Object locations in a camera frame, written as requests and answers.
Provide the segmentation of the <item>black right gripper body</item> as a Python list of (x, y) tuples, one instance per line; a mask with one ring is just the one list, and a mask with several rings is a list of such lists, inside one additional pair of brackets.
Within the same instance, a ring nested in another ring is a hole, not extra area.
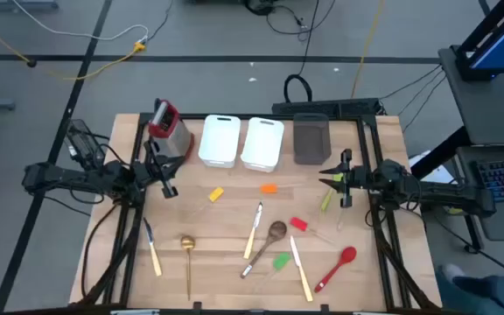
[(340, 172), (342, 173), (341, 184), (344, 188), (344, 191), (341, 193), (342, 198), (340, 200), (340, 205), (343, 208), (348, 208), (353, 205), (353, 197), (350, 193), (352, 188), (376, 191), (378, 193), (383, 191), (382, 168), (378, 165), (373, 171), (370, 171), (363, 165), (351, 166), (350, 162), (352, 160), (352, 155), (353, 152), (351, 149), (345, 149), (340, 156)]

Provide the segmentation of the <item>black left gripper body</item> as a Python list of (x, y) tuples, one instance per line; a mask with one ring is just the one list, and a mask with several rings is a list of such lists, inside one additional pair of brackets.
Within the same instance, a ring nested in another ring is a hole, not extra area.
[(143, 143), (145, 158), (142, 163), (136, 164), (136, 182), (139, 188), (146, 188), (158, 181), (163, 184), (162, 192), (166, 198), (178, 196), (178, 190), (171, 184), (170, 180), (175, 176), (165, 176), (163, 165), (165, 161), (154, 160), (154, 143), (147, 140)]

